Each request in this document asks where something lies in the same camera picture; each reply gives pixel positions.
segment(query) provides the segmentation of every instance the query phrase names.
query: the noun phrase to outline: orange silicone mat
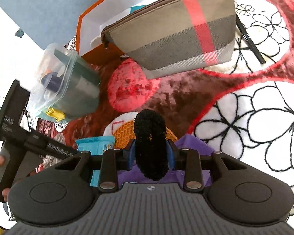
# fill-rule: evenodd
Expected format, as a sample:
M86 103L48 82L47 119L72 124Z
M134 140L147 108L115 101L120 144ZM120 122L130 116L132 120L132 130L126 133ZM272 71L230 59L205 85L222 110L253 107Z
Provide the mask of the orange silicone mat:
M128 121L121 125L113 134L115 137L115 147L125 148L130 139L135 139L134 120ZM167 128L166 139L177 141L177 137L170 129Z

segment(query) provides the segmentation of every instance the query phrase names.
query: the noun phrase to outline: purple cloth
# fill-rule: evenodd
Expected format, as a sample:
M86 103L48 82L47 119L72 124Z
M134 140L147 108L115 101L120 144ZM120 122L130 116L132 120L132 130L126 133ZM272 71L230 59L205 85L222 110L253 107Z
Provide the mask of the purple cloth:
M175 145L178 148L192 148L197 150L200 155L211 155L213 149L209 147L205 142L196 138L193 135L186 134L182 138L180 138ZM151 179L146 178L140 169L134 164L133 168L130 171L119 171L118 172L118 182L119 188L121 188L124 182L136 182L136 183L179 183L179 185L183 186L184 181L184 171L177 170L173 171L169 169L165 177L160 179L159 181L153 181ZM205 186L211 185L211 179L209 175L209 170L202 171L203 182Z

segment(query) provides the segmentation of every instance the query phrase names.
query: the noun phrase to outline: black pen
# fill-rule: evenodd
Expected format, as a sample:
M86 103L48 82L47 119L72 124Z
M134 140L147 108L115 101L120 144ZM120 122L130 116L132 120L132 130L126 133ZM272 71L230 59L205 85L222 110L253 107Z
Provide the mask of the black pen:
M256 56L258 61L260 62L260 64L265 64L266 63L265 59L260 54L260 52L259 52L258 48L256 47L255 43L253 42L253 40L249 37L249 35L248 35L243 23L241 22L240 18L238 17L238 15L236 15L236 25L237 25L238 29L240 30L247 45L249 46L251 51L254 53L254 55Z

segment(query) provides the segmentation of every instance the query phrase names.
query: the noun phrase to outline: cosmetic pouch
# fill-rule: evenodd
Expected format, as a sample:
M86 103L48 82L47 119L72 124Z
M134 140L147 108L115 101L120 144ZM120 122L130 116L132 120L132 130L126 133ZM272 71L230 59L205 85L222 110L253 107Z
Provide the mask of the cosmetic pouch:
M101 40L154 79L230 61L235 28L234 0L159 0L105 27Z

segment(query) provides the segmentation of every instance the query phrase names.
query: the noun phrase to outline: logo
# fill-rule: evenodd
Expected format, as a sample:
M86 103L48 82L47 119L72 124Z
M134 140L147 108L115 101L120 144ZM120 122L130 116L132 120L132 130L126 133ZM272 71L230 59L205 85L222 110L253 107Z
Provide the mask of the logo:
M148 189L149 191L153 191L153 190L155 190L156 188L155 188L153 185L150 185L150 186L147 187L147 189Z
M66 156L72 156L73 155L72 153L69 153L67 150L63 150L62 148L57 147L57 146L53 145L52 143L49 143L48 147L50 149L52 149L53 151L56 151L56 152L58 152L60 154L66 155Z
M8 116L5 116L3 119L4 122L8 123L9 125L13 125L14 119Z

